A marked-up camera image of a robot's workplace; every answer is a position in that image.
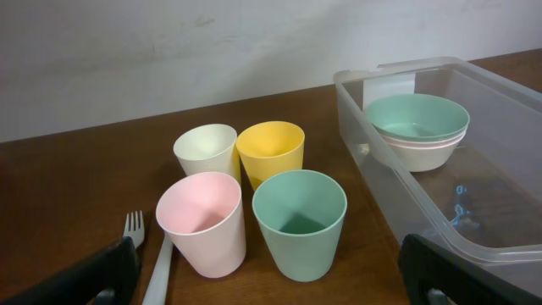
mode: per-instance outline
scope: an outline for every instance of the cup rim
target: cup rim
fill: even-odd
[[[256,213],[256,209],[254,208],[254,204],[255,204],[255,198],[256,198],[256,194],[257,192],[262,188],[262,185],[267,182],[267,181],[270,181],[271,179],[273,179],[274,177],[277,177],[279,175],[284,175],[284,174],[287,174],[287,173],[292,173],[292,172],[310,172],[310,173],[313,173],[313,174],[318,174],[318,175],[322,175],[323,177],[331,180],[333,183],[335,183],[335,185],[337,187],[339,187],[340,189],[340,192],[342,193],[342,196],[345,200],[345,207],[343,208],[342,210],[342,213],[340,214],[339,218],[337,218],[337,220],[331,224],[331,225],[328,225],[327,227],[325,227],[324,229],[321,229],[321,230],[318,230],[316,232],[312,232],[312,233],[304,233],[304,234],[292,234],[292,233],[286,233],[286,232],[281,232],[279,230],[276,230],[276,229],[273,229],[271,228],[270,226],[266,225],[265,223],[262,222],[262,220],[257,216],[257,213]],[[323,174],[323,173],[320,173],[316,170],[310,170],[310,169],[295,169],[295,170],[289,170],[289,171],[285,171],[285,172],[282,172],[282,173],[278,173],[270,178],[268,178],[267,180],[265,180],[257,189],[256,191],[254,192],[254,194],[252,195],[252,212],[254,213],[254,216],[256,217],[256,220],[257,222],[260,224],[260,225],[263,225],[264,227],[266,227],[268,230],[271,230],[272,232],[274,233],[277,233],[279,235],[282,235],[282,236],[290,236],[290,237],[308,237],[308,236],[315,236],[317,234],[321,234],[321,233],[324,233],[325,231],[328,231],[328,230],[331,230],[332,228],[334,228],[337,224],[339,224],[339,222],[341,222],[344,218],[345,218],[345,215],[346,215],[346,210],[348,209],[348,197],[346,196],[346,193],[345,193],[345,190],[343,190],[343,188],[340,186],[339,182],[337,182],[335,179],[329,177],[328,175],[326,174]]]
[[[162,201],[162,198],[166,195],[167,192],[169,192],[174,186],[177,186],[178,184],[180,184],[183,180],[187,179],[187,178],[191,178],[191,177],[194,177],[194,176],[197,176],[197,175],[205,175],[205,174],[220,174],[220,175],[225,175],[225,176],[228,176],[230,177],[237,185],[237,189],[239,190],[239,200],[237,201],[237,204],[235,206],[234,209],[231,210],[231,212],[228,214],[228,216],[226,216],[224,219],[222,219],[219,223],[213,225],[212,227],[210,228],[206,228],[205,230],[199,230],[198,232],[193,232],[193,233],[178,233],[178,232],[173,232],[172,230],[167,230],[165,229],[162,224],[160,224],[160,218],[158,217],[158,206],[160,205],[160,202]],[[242,192],[241,192],[241,185],[239,184],[239,182],[237,181],[236,178],[228,175],[228,174],[225,174],[225,173],[220,173],[220,172],[212,172],[212,171],[209,171],[209,172],[201,172],[201,173],[197,173],[197,174],[193,174],[193,175],[188,175],[186,176],[185,178],[175,182],[172,186],[170,186],[163,194],[162,196],[160,197],[160,199],[158,199],[158,204],[156,206],[156,211],[154,212],[154,217],[156,217],[156,221],[158,223],[158,225],[160,226],[160,228],[162,228],[162,230],[168,234],[173,234],[175,236],[197,236],[197,235],[200,235],[200,234],[204,234],[204,233],[207,233],[209,232],[210,230],[213,230],[215,228],[217,228],[218,226],[220,226],[221,224],[223,224],[224,222],[226,222],[228,219],[230,219],[232,217],[233,214],[235,214],[235,212],[239,209],[239,208],[242,208],[243,207],[243,197],[242,197]]]
[[[181,156],[179,156],[177,154],[177,152],[175,151],[175,147],[177,146],[177,142],[180,141],[180,139],[185,136],[186,134],[188,134],[189,132],[192,132],[196,129],[199,129],[199,128],[203,128],[203,127],[208,127],[208,126],[212,126],[212,125],[221,125],[221,126],[225,126],[225,127],[228,127],[230,130],[234,131],[235,133],[235,139],[233,140],[233,142],[231,144],[229,144],[224,150],[220,151],[220,152],[217,152],[215,153],[214,155],[210,156],[210,157],[207,157],[207,158],[183,158]],[[188,130],[186,131],[185,133],[183,133],[182,135],[180,135],[177,140],[175,140],[175,143],[173,144],[173,154],[175,155],[175,157],[177,158],[181,158],[183,160],[186,160],[186,161],[207,161],[209,159],[212,159],[212,158],[215,158],[227,151],[229,151],[233,146],[235,146],[235,144],[237,143],[237,130],[235,130],[235,128],[231,127],[230,125],[226,125],[226,124],[220,124],[220,123],[215,123],[215,124],[205,124],[205,125],[201,125],[201,126],[197,126],[197,127],[194,127],[192,128],[191,130]]]
[[[271,156],[271,157],[257,157],[257,156],[254,156],[254,155],[251,155],[250,153],[246,153],[244,152],[243,150],[239,149],[239,146],[237,145],[237,143],[239,142],[239,138],[241,138],[241,136],[245,133],[245,131],[251,129],[252,127],[256,127],[258,125],[263,125],[263,124],[268,124],[268,123],[286,123],[286,124],[289,124],[289,125],[293,125],[295,127],[297,127],[300,131],[301,131],[301,134],[303,135],[303,138],[301,139],[301,142],[299,143],[299,145],[297,145],[295,148],[291,149],[290,151],[288,152],[284,152],[284,153],[281,153],[281,154],[278,154],[276,156]],[[243,130],[238,136],[237,136],[237,140],[235,141],[235,147],[237,148],[237,151],[239,151],[239,153],[242,153],[244,154],[245,156],[247,157],[250,157],[250,158],[258,158],[258,159],[268,159],[268,158],[277,158],[277,157],[282,157],[282,156],[285,156],[287,155],[288,153],[291,153],[291,152],[294,152],[295,150],[297,150],[299,147],[301,147],[303,145],[303,143],[305,143],[305,131],[303,131],[303,129],[301,127],[299,127],[298,125],[295,125],[294,123],[291,123],[291,122],[286,122],[286,121],[267,121],[267,122],[262,122],[262,123],[258,123],[258,124],[254,124],[248,128],[246,128],[245,130]]]

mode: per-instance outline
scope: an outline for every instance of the white cup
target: white cup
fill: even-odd
[[[224,124],[210,124],[188,130],[175,141],[173,151],[186,175],[220,172],[241,183],[237,132]]]

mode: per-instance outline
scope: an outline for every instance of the fork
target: fork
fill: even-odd
[[[145,224],[143,224],[143,212],[139,211],[126,214],[126,223],[122,237],[129,237],[134,243],[134,248],[138,248],[145,240]],[[94,299],[94,305],[112,304],[115,298],[112,289],[100,291]]]
[[[122,236],[131,238],[134,242],[134,248],[138,248],[143,243],[145,240],[145,224],[143,224],[142,211],[139,211],[139,215],[137,212],[126,214],[126,224]]]

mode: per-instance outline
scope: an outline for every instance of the pink cup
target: pink cup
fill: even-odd
[[[226,276],[245,258],[241,187],[230,175],[205,172],[178,181],[160,198],[156,219],[200,275]]]

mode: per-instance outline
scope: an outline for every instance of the mint green cup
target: mint green cup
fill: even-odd
[[[331,268],[346,213],[346,194],[327,175],[292,170],[265,180],[252,210],[283,275],[317,280]]]

